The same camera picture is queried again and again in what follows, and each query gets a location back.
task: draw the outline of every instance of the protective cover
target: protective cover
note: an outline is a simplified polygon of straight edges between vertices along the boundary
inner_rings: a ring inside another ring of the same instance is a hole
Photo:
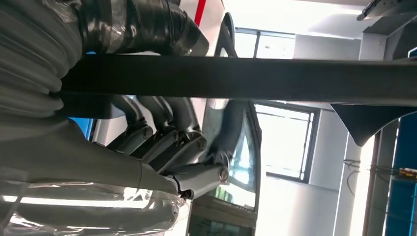
[[[154,235],[189,211],[184,199],[160,191],[93,182],[0,180],[4,236]]]

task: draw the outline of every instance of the bolt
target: bolt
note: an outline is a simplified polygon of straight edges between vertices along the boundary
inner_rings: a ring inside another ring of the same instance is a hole
[[[229,171],[227,171],[226,169],[222,169],[219,173],[220,182],[224,183],[227,181],[228,178],[229,178]]]
[[[206,149],[207,141],[205,139],[200,139],[197,143],[198,148],[203,151]]]
[[[143,136],[144,136],[145,139],[148,139],[148,138],[150,138],[152,136],[152,134],[153,134],[152,129],[151,128],[147,128],[144,131]]]

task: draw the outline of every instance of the ceiling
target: ceiling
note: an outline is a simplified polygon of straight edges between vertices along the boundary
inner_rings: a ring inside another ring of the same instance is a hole
[[[357,21],[369,0],[224,0],[236,27],[361,39],[378,19]]]

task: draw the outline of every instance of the white wall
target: white wall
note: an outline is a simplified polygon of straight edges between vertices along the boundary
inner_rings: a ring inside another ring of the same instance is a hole
[[[256,236],[331,236],[337,191],[265,178]]]
[[[256,235],[333,235],[347,137],[337,114],[322,110],[310,183],[265,178]]]
[[[360,40],[296,35],[295,59],[358,60]],[[339,236],[335,233],[337,211],[352,211],[352,204],[339,204],[345,153],[360,155],[347,145],[348,131],[335,112],[322,110],[313,154],[310,183],[266,178],[261,185],[257,235]],[[340,217],[338,223],[350,223]]]
[[[310,184],[339,191],[348,130],[335,112],[322,111]]]
[[[296,35],[295,59],[358,60],[360,40]]]

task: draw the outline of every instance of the car window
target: car window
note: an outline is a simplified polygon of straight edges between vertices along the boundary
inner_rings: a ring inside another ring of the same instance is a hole
[[[206,108],[203,134],[211,144],[218,134],[222,122],[223,110]],[[229,169],[229,179],[225,184],[210,191],[210,196],[236,204],[247,209],[255,208],[256,163],[255,147],[250,133],[248,119],[243,121],[238,144]]]

